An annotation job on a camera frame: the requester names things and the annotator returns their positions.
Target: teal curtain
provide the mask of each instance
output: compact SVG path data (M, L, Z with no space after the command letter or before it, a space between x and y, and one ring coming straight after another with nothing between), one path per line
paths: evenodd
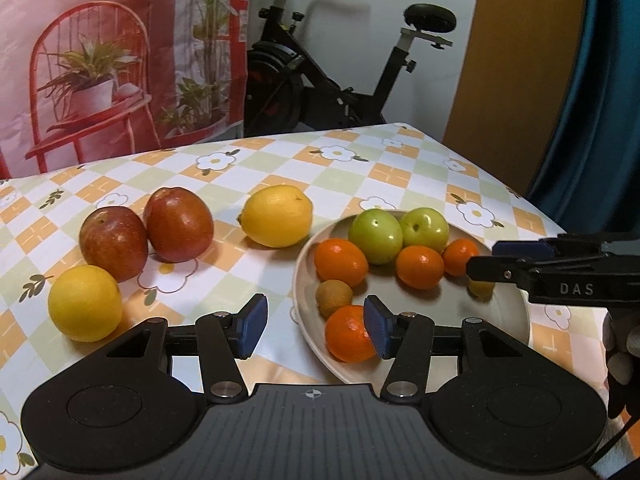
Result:
M640 232L640 0L586 0L574 76L527 199L568 232Z

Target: brown wooden panel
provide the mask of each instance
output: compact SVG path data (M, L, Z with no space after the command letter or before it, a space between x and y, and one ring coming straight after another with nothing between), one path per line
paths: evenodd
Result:
M584 0L476 2L443 142L517 192L556 126L583 11Z

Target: yellow flower center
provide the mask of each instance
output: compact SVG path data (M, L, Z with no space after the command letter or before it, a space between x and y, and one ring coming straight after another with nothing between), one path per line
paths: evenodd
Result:
M172 272L174 272L174 267L175 264L160 264L160 267L158 267L158 272L160 272L160 274L171 274Z

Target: orange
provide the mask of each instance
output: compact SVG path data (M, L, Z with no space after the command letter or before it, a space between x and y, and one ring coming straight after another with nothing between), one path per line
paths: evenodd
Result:
M359 285L369 272L364 253L352 242L329 238L316 247L314 264L320 279L340 280L351 288Z
M347 305L336 310L324 327L326 348L345 363L361 363L376 355L364 328L364 308Z
M442 253L445 272L450 276L465 276L466 263L472 256L478 256L478 254L480 251L473 240L468 238L453 240Z
M420 245L405 247L396 258L396 275L411 288L433 288L444 276L442 256Z

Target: tablecloth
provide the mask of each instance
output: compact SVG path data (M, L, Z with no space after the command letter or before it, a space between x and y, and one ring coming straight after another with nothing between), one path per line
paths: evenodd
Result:
M207 203L215 218L216 247L170 272L149 258L136 279L120 284L125 315L116 333L147 317L187 324L217 310L237 312L261 292L269 301L268 325L254 356L239 363L248 385L336 380L306 346L291 316L298 250L258 250L236 221L247 197L273 184L297 186L313 201L314 232L367 208L419 206L436 208L489 246L499 239L561 232L490 174L399 123L196 144L2 181L0 436L5 449L0 449L0 479L21 478L33 464L19 430L26 397L96 348L67 340L47 317L51 284L82 262L82 221L105 205L140 213L162 186L185 187ZM603 316L600 310L530 305L532 346L606 396ZM201 391L195 359L179 358L175 375Z

